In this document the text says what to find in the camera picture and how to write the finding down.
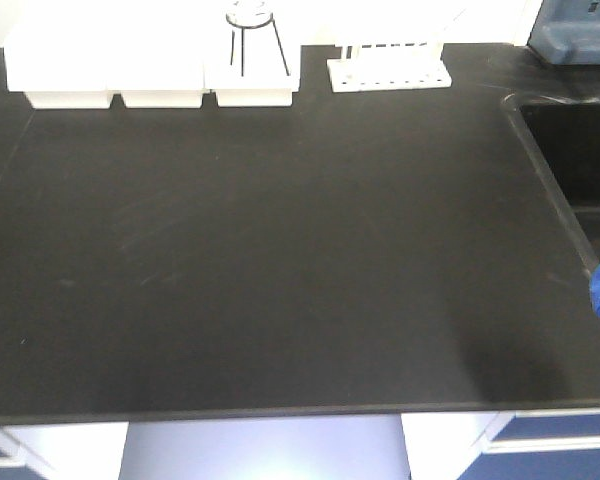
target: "black sink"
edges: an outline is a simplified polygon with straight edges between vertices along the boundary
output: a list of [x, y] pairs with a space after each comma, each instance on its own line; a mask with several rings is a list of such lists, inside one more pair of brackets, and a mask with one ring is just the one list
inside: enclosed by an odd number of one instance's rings
[[527, 105], [520, 110], [600, 258], [600, 104]]

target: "black countertop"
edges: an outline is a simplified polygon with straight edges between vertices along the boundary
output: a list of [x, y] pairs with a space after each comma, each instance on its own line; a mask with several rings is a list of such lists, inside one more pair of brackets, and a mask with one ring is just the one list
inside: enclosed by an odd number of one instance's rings
[[0, 423], [600, 406], [505, 108], [600, 69], [448, 46], [450, 89], [334, 95], [327, 56], [290, 109], [33, 113], [0, 52]]

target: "cabinet drawer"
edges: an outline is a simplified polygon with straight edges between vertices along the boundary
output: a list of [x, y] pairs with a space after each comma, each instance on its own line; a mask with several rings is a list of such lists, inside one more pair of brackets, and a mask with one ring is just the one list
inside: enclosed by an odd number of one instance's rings
[[516, 416], [494, 441], [600, 435], [600, 414], [563, 416]]
[[600, 480], [600, 450], [481, 455], [459, 480]]

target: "white storage bin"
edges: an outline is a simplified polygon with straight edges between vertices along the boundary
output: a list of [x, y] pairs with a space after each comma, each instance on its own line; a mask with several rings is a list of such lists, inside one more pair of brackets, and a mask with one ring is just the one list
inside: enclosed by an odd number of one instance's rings
[[34, 108], [108, 108], [105, 19], [99, 1], [32, 3], [5, 41], [9, 90]]
[[204, 86], [204, 13], [182, 0], [117, 4], [108, 87], [129, 108], [199, 108]]
[[211, 28], [205, 42], [205, 86], [216, 93], [221, 107], [290, 106], [293, 93], [300, 88], [301, 46], [289, 12], [268, 4], [284, 60], [273, 23], [245, 29], [243, 49], [243, 32], [226, 21], [227, 12], [217, 7], [210, 12]]

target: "cabinet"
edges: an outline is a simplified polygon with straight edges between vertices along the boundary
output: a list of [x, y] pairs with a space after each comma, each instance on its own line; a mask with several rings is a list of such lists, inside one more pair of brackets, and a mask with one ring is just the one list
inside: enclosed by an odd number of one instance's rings
[[0, 427], [0, 480], [117, 480], [127, 427]]
[[600, 479], [600, 409], [405, 414], [402, 423], [413, 480]]

